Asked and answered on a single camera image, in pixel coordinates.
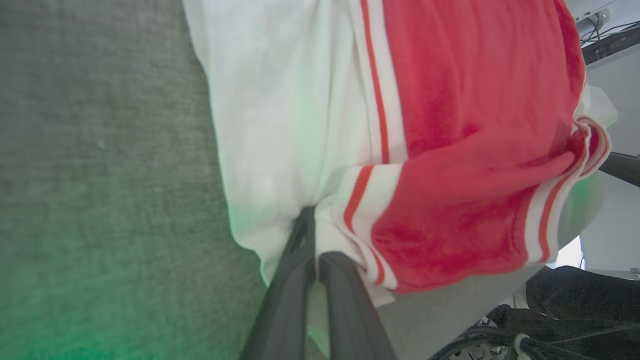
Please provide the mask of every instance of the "red stripe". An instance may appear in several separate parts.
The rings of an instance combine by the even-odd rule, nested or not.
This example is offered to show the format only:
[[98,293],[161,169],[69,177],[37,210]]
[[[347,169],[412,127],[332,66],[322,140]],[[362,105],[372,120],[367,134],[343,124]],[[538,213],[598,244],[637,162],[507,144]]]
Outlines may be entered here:
[[380,123],[380,140],[382,142],[382,163],[389,163],[389,140],[387,135],[387,116],[385,106],[382,103],[382,92],[380,91],[380,80],[378,79],[378,68],[376,67],[376,57],[373,53],[373,42],[371,41],[371,30],[369,29],[369,5],[367,0],[360,0],[362,7],[362,17],[364,19],[364,33],[367,39],[367,52],[369,53],[369,63],[371,64],[371,77],[373,78],[373,90],[376,94],[376,104],[378,106],[378,122]]
[[[580,157],[580,162],[584,161],[584,157],[586,154],[582,154]],[[560,189],[564,186],[564,184],[569,180],[569,178],[573,175],[573,173],[568,174],[564,177],[564,179],[560,180],[554,188],[549,193],[547,197],[547,201],[545,202],[545,208],[542,210],[542,217],[540,218],[540,226],[538,227],[538,238],[540,239],[540,248],[542,249],[542,258],[540,259],[541,263],[546,263],[549,259],[550,250],[549,250],[549,242],[547,238],[547,230],[549,228],[549,220],[551,216],[551,209],[553,208],[554,203],[556,202],[556,197],[560,192]]]
[[[371,171],[373,171],[373,166],[370,165],[360,169],[360,173],[358,174],[356,183],[353,186],[351,198],[349,198],[347,208],[344,210],[344,223],[347,225],[347,229],[349,229],[349,231],[351,231],[351,233],[354,235],[355,231],[353,230],[353,215],[358,209],[360,201],[364,196],[364,191],[366,190],[367,183],[369,182],[369,178],[371,177]],[[378,266],[378,278],[376,279],[376,284],[380,285],[385,280],[385,269],[382,267],[382,261],[380,261],[380,258],[378,257],[376,252],[373,251],[370,245],[368,246],[369,250],[371,250],[371,254],[373,254],[373,258],[376,260],[376,265]]]
[[598,137],[597,138],[598,142],[604,141],[604,152],[600,155],[600,158],[598,158],[588,170],[583,170],[582,171],[583,174],[587,174],[587,173],[591,172],[593,170],[593,168],[599,167],[601,165],[600,162],[602,161],[602,158],[606,157],[609,154],[609,151],[611,150],[610,149],[611,145],[609,144],[608,141],[606,141],[606,138],[604,136],[602,138],[600,137],[599,130],[595,129],[593,126],[589,126],[589,127],[591,128],[591,137],[594,137],[594,135],[595,135],[595,136]]
[[360,169],[360,173],[356,179],[356,184],[354,185],[353,192],[351,193],[351,198],[349,198],[347,208],[344,210],[344,223],[347,225],[347,229],[349,229],[353,234],[355,234],[353,231],[353,225],[351,224],[353,214],[356,213],[358,205],[360,205],[360,201],[364,195],[364,190],[367,188],[367,183],[371,177],[372,170],[373,166],[366,166]]

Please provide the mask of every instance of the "black fabric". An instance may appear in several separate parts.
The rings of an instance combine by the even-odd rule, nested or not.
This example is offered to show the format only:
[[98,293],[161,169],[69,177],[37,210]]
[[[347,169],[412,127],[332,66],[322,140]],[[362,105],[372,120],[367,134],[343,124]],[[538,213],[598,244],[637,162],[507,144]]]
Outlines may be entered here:
[[552,318],[640,322],[640,282],[571,266],[542,268],[527,281],[527,302]]
[[[499,327],[544,342],[567,340],[621,325],[640,317],[640,284],[570,266],[547,267],[527,281],[529,309],[503,305],[488,317]],[[612,332],[556,343],[594,359],[640,359],[640,331]]]

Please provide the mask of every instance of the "wall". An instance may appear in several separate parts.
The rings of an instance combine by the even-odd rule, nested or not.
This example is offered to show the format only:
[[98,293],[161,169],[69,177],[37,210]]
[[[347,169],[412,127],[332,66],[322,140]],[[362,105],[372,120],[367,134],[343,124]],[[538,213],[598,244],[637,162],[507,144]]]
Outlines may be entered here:
[[[609,5],[611,21],[601,31],[640,19],[640,1],[617,0]],[[605,91],[618,110],[609,129],[612,149],[640,154],[640,45],[587,67],[589,84]],[[605,182],[605,201],[594,221],[582,232],[587,269],[629,270],[640,267],[640,188],[598,172]]]

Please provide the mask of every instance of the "black cable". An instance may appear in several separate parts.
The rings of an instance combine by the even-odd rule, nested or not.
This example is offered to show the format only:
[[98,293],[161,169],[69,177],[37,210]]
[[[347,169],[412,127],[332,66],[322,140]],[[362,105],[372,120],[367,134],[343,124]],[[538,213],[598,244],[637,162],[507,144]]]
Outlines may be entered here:
[[522,349],[522,351],[525,352],[525,354],[529,355],[529,357],[531,357],[531,358],[533,358],[535,360],[548,360],[547,357],[544,356],[542,354],[542,352],[540,350],[538,350],[537,348],[534,348],[532,346],[528,346],[527,344],[520,345],[520,348]]
[[[601,32],[600,36],[610,32],[613,29],[624,28],[625,26],[631,27],[633,25],[640,25],[640,21],[629,22],[628,24],[622,24],[622,25],[614,26],[614,27],[612,27],[610,29],[607,29],[606,31]],[[593,40],[594,37],[591,37],[591,34],[589,34],[589,38],[587,38],[587,40],[583,40],[582,43],[585,43],[585,42],[598,42],[598,40]]]
[[[471,329],[467,330],[465,332],[465,334],[475,334],[475,335],[479,335],[479,334],[494,334],[494,335],[498,335],[501,336],[506,343],[509,344],[513,344],[515,337],[516,337],[516,333],[513,331],[509,331],[507,329],[503,329],[500,327],[472,327]],[[543,353],[546,354],[552,354],[556,357],[560,357],[562,359],[575,359],[575,360],[593,360],[591,357],[588,356],[584,356],[582,354],[578,354],[572,351],[569,351],[567,349],[563,349],[563,348],[559,348],[559,347],[555,347],[553,345],[549,345],[548,343],[544,343],[542,341],[538,341],[532,338],[526,338],[524,340],[522,340],[522,343],[526,343],[529,344],[533,347],[535,347],[537,350],[542,351]]]
[[600,31],[598,30],[598,25],[600,25],[600,14],[596,13],[596,22],[593,22],[590,17],[588,17],[587,19],[589,19],[589,21],[593,24],[593,29],[595,30],[596,35],[598,35],[598,41],[600,41]]
[[[587,40],[590,39],[593,36],[593,33],[598,31],[598,25],[600,25],[600,15],[596,13],[597,16],[597,20],[596,22],[593,22],[593,20],[591,20],[590,17],[587,18],[588,21],[591,21],[591,23],[593,24],[593,31],[589,34],[589,36],[587,37]],[[587,42],[587,40],[582,41],[580,43],[580,45],[584,44],[585,42]]]
[[590,332],[588,334],[576,336],[576,337],[570,338],[570,339],[551,341],[551,342],[549,342],[549,344],[567,343],[569,341],[575,341],[575,340],[580,340],[580,339],[584,339],[584,338],[592,338],[593,336],[610,334],[612,332],[620,332],[620,331],[636,330],[636,329],[640,329],[640,323],[633,323],[633,324],[629,324],[629,325],[622,325],[622,326],[618,326],[618,327],[612,327],[610,329],[604,329],[604,330],[601,330],[601,331],[594,331],[594,332]]

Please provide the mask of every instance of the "cable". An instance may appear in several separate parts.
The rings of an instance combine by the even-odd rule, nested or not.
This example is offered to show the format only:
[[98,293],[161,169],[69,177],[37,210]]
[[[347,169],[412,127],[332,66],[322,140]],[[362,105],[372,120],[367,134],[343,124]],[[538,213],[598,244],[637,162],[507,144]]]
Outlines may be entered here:
[[578,266],[578,269],[582,269],[582,263],[584,262],[584,251],[582,251],[582,243],[580,243],[580,255],[582,255],[582,259],[580,259],[580,265]]
[[540,352],[537,348],[530,347],[530,346],[525,346],[525,349],[523,349],[525,351],[525,353],[529,354],[530,355],[529,357],[531,357],[531,355],[533,355],[532,358],[535,359],[535,360],[548,360],[547,357],[544,356],[542,354],[542,352]]
[[[589,34],[589,36],[587,37],[587,40],[589,40],[592,36],[593,33],[595,33],[596,31],[598,31],[598,25],[600,25],[600,14],[596,13],[596,22],[593,22],[593,20],[591,20],[590,17],[587,18],[588,21],[590,21],[593,25],[593,31]],[[580,45],[584,44],[585,42],[587,42],[587,40],[582,41],[580,43]],[[600,32],[598,32],[598,41],[600,41]]]
[[[640,21],[636,21],[636,22],[629,22],[628,24],[622,24],[622,25],[614,26],[614,27],[612,27],[612,28],[610,28],[610,29],[607,29],[606,31],[601,32],[601,33],[600,33],[600,36],[605,35],[606,33],[610,32],[610,31],[611,31],[611,30],[613,30],[613,29],[624,28],[625,26],[629,26],[629,28],[628,28],[628,29],[622,29],[622,30],[620,30],[620,31],[616,31],[616,32],[611,33],[611,34],[609,34],[609,35],[614,35],[614,34],[622,33],[622,32],[624,32],[624,31],[628,31],[628,30],[631,30],[631,29],[635,29],[635,28],[637,28],[637,27],[639,27],[639,26],[640,26]],[[594,39],[594,37],[592,37],[592,36],[591,36],[591,34],[589,34],[589,38],[587,38],[586,40],[583,40],[581,43],[583,44],[583,43],[585,43],[585,42],[598,42],[598,40],[593,40],[593,39]]]
[[610,334],[612,332],[620,332],[620,331],[635,330],[635,329],[640,329],[640,323],[634,323],[634,324],[630,324],[630,325],[622,325],[622,326],[618,326],[618,327],[612,327],[610,329],[604,329],[604,330],[601,330],[601,331],[590,332],[588,334],[576,336],[576,337],[570,338],[570,339],[551,341],[549,344],[567,343],[569,341],[575,341],[575,340],[580,340],[580,339],[584,339],[584,338],[592,338],[593,336]]
[[596,35],[598,35],[598,41],[600,41],[600,31],[598,30],[598,25],[600,25],[600,14],[596,13],[596,22],[593,22],[590,17],[588,17],[587,19],[589,19],[589,21],[593,24],[593,30],[596,32]]
[[[503,329],[503,328],[500,328],[500,327],[472,327],[471,329],[467,330],[465,332],[465,334],[475,334],[475,335],[494,334],[494,335],[499,336],[499,337],[502,338],[502,339],[498,338],[496,340],[507,340],[507,344],[506,345],[505,344],[500,344],[500,345],[505,345],[505,346],[511,346],[510,344],[513,344],[513,340],[515,339],[515,337],[517,335],[513,331],[509,331],[507,329]],[[539,350],[539,351],[543,352],[546,355],[553,355],[555,357],[560,357],[562,359],[593,360],[592,358],[590,358],[588,356],[584,356],[582,354],[578,354],[578,353],[569,351],[567,349],[555,347],[555,346],[550,345],[548,343],[544,343],[542,341],[538,341],[538,340],[531,339],[531,338],[527,338],[527,339],[522,340],[522,344],[523,344],[522,345],[523,346],[523,350],[525,350],[525,352],[526,352],[527,346],[531,346],[531,347],[534,347],[536,350]]]

